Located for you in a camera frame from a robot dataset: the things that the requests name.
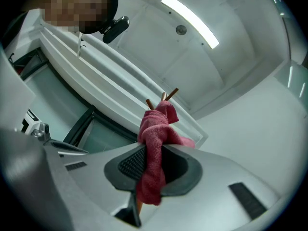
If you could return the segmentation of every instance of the window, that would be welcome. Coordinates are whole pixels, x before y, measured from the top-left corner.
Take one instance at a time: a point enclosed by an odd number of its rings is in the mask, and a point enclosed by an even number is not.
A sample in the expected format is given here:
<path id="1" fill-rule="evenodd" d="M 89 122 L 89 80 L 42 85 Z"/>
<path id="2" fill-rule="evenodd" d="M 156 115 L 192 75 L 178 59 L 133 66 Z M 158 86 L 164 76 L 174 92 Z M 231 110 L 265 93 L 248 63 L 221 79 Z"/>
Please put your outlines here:
<path id="1" fill-rule="evenodd" d="M 136 142 L 137 135 L 78 95 L 40 48 L 13 63 L 36 98 L 30 110 L 50 127 L 51 138 L 97 153 Z"/>

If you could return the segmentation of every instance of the black vent slot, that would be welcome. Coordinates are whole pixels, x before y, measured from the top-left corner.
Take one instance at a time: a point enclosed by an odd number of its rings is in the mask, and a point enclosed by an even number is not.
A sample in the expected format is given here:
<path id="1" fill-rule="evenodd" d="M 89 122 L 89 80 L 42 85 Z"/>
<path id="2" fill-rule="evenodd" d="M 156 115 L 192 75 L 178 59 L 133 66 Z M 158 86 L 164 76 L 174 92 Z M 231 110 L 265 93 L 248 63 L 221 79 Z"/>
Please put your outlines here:
<path id="1" fill-rule="evenodd" d="M 120 172 L 134 180 L 139 180 L 146 169 L 146 147 L 121 161 L 118 165 Z"/>
<path id="2" fill-rule="evenodd" d="M 230 185 L 229 188 L 252 220 L 258 218 L 267 211 L 243 183 L 240 182 Z"/>
<path id="3" fill-rule="evenodd" d="M 79 163 L 75 163 L 75 164 L 70 164 L 70 165 L 66 165 L 66 169 L 67 171 L 71 171 L 71 170 L 74 170 L 74 169 L 77 169 L 77 168 L 80 168 L 80 167 L 84 167 L 86 166 L 87 164 L 85 162 L 79 162 Z"/>

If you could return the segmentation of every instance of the pink towel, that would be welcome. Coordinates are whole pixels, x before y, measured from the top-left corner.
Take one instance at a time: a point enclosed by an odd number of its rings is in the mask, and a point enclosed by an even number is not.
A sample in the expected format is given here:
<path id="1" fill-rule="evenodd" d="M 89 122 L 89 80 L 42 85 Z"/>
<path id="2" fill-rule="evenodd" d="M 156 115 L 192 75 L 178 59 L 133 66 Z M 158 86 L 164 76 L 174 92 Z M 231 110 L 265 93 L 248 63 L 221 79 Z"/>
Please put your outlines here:
<path id="1" fill-rule="evenodd" d="M 168 101 L 161 101 L 155 110 L 146 111 L 142 119 L 138 142 L 147 146 L 147 168 L 136 186 L 136 191 L 137 198 L 145 204 L 159 205 L 160 189 L 166 184 L 161 168 L 162 144 L 195 147 L 191 139 L 179 136 L 169 126 L 178 120 L 175 108 Z"/>

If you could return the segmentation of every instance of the wooden stick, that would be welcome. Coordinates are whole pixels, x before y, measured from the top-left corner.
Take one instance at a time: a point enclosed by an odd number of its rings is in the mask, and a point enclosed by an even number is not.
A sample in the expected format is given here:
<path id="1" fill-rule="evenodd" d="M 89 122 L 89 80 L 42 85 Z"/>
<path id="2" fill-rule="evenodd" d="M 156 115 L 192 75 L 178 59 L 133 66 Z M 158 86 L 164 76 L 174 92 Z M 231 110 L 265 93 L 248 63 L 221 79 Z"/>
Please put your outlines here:
<path id="1" fill-rule="evenodd" d="M 154 106 L 153 106 L 153 104 L 151 103 L 150 99 L 147 99 L 147 100 L 146 100 L 146 103 L 148 104 L 148 106 L 150 107 L 151 110 L 154 109 Z"/>
<path id="2" fill-rule="evenodd" d="M 167 97 L 166 97 L 166 101 L 168 101 L 170 98 L 172 98 L 172 96 L 174 94 L 176 94 L 178 92 L 179 88 L 175 88 Z"/>
<path id="3" fill-rule="evenodd" d="M 141 212 L 142 204 L 143 204 L 143 202 L 141 202 L 141 201 L 139 201 L 139 200 L 137 199 L 138 214 L 140 214 L 140 212 Z"/>
<path id="4" fill-rule="evenodd" d="M 166 96 L 167 96 L 167 93 L 163 92 L 163 94 L 162 94 L 162 98 L 160 99 L 160 101 L 165 100 L 165 99 L 166 99 Z"/>

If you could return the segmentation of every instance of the black rectangular slot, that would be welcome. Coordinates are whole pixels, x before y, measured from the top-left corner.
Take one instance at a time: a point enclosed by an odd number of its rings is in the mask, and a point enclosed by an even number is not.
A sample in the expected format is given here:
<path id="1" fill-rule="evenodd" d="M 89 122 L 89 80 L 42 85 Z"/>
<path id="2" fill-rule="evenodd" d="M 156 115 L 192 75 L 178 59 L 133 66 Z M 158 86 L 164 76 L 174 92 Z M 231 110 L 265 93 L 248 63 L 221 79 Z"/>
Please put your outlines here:
<path id="1" fill-rule="evenodd" d="M 261 202 L 242 182 L 232 184 L 229 188 L 252 220 L 258 218 L 267 211 Z"/>
<path id="2" fill-rule="evenodd" d="M 74 170 L 74 169 L 77 169 L 77 168 L 80 168 L 80 167 L 84 167 L 86 166 L 87 164 L 85 162 L 79 162 L 79 163 L 75 163 L 75 164 L 70 164 L 70 165 L 66 165 L 66 169 L 67 171 L 71 171 L 71 170 Z"/>

